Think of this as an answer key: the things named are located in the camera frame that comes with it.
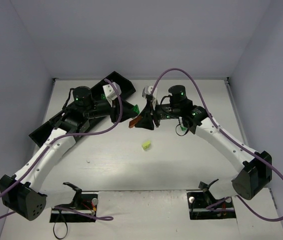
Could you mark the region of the brown purple lime lego stack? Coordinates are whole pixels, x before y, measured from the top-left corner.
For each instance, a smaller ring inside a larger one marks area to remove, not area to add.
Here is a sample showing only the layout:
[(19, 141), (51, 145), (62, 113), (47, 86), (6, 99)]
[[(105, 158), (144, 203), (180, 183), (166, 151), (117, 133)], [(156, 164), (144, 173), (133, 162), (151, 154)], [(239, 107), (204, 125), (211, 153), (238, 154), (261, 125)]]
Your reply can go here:
[(136, 124), (140, 121), (140, 117), (136, 117), (134, 119), (132, 119), (129, 124), (128, 124), (128, 127), (131, 129), (131, 128), (134, 128), (136, 126)]

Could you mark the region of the lime and green lego stack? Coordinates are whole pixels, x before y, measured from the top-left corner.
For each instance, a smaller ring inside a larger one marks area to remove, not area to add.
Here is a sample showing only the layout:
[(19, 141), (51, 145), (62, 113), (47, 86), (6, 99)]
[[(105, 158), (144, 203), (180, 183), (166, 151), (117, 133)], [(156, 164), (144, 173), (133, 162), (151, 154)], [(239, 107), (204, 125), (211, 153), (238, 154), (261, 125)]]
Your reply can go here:
[(148, 140), (148, 141), (145, 141), (144, 143), (142, 143), (142, 149), (144, 150), (144, 151), (146, 151), (147, 149), (149, 149), (150, 147), (151, 147), (151, 141), (150, 140)]

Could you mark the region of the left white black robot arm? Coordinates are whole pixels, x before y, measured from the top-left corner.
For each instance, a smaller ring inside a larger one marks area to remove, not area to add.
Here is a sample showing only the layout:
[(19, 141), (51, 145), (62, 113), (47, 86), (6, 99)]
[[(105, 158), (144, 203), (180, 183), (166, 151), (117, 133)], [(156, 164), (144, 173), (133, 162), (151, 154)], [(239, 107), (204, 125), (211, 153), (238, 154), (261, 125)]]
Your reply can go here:
[(115, 125), (138, 115), (134, 105), (121, 99), (116, 83), (102, 87), (105, 98), (94, 100), (87, 86), (71, 89), (72, 103), (66, 103), (56, 117), (52, 131), (36, 154), (14, 175), (0, 179), (0, 197), (3, 204), (29, 221), (35, 220), (44, 209), (56, 206), (47, 202), (48, 195), (41, 187), (63, 155), (83, 136), (91, 120), (109, 116)]

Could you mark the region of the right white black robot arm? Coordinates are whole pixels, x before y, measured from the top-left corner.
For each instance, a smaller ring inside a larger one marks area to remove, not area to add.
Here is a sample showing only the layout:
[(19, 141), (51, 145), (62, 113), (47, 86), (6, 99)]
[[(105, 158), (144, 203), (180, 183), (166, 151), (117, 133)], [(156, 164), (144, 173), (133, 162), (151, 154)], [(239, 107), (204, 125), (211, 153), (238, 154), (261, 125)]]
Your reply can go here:
[(222, 134), (221, 127), (215, 127), (208, 112), (201, 106), (194, 105), (187, 98), (183, 85), (174, 85), (168, 89), (168, 104), (158, 102), (150, 96), (152, 86), (143, 89), (142, 96), (146, 105), (141, 113), (129, 122), (129, 127), (154, 130), (161, 120), (176, 119), (188, 132), (202, 138), (222, 154), (237, 171), (237, 175), (228, 179), (216, 179), (209, 184), (200, 182), (199, 188), (209, 192), (216, 200), (240, 196), (251, 200), (272, 180), (269, 167), (272, 157), (266, 151), (258, 153), (235, 140), (229, 140)]

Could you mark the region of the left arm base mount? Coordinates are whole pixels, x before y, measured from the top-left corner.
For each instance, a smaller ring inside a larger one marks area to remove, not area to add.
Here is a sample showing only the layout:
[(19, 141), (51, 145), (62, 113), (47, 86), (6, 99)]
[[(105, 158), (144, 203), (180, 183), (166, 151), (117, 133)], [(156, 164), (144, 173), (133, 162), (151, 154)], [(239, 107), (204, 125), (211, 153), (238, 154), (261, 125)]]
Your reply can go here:
[[(60, 207), (71, 209), (86, 215), (96, 216), (98, 194), (95, 192), (84, 192), (81, 188), (70, 182), (64, 182), (63, 185), (70, 187), (75, 191), (71, 203), (60, 204)], [(50, 212), (50, 223), (95, 223), (96, 220), (85, 217), (69, 210), (60, 210), (53, 208)]]

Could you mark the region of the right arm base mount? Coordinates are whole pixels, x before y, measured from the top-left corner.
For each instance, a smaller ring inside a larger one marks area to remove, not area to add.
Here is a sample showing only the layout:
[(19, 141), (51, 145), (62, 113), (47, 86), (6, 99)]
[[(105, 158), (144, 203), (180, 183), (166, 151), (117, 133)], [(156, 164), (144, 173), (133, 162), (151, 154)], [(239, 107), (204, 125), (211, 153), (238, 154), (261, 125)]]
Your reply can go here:
[(199, 183), (199, 190), (187, 191), (187, 204), (189, 219), (195, 220), (224, 220), (236, 219), (236, 212), (231, 198), (228, 198), (219, 204), (210, 193), (209, 188), (217, 182), (218, 179), (206, 184)]

